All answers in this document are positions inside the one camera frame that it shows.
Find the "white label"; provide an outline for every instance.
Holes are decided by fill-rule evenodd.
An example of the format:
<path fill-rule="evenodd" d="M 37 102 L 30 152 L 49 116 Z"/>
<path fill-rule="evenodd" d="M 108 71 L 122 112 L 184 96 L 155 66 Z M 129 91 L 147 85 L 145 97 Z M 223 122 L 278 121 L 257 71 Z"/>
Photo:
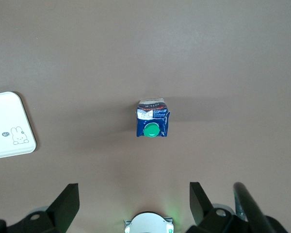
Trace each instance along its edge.
<path fill-rule="evenodd" d="M 142 109 L 137 109 L 137 117 L 140 120 L 151 120 L 153 119 L 153 110 L 146 112 Z"/>

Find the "bunny drawing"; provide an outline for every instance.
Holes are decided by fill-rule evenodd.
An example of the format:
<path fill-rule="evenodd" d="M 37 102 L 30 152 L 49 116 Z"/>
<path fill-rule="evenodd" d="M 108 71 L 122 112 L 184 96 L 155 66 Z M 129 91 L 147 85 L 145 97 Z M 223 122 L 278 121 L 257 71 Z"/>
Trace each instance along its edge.
<path fill-rule="evenodd" d="M 16 128 L 12 128 L 11 133 L 13 135 L 13 141 L 14 141 L 13 144 L 14 145 L 29 142 L 29 140 L 27 140 L 27 136 L 25 135 L 25 133 L 23 132 L 21 127 L 17 126 Z"/>

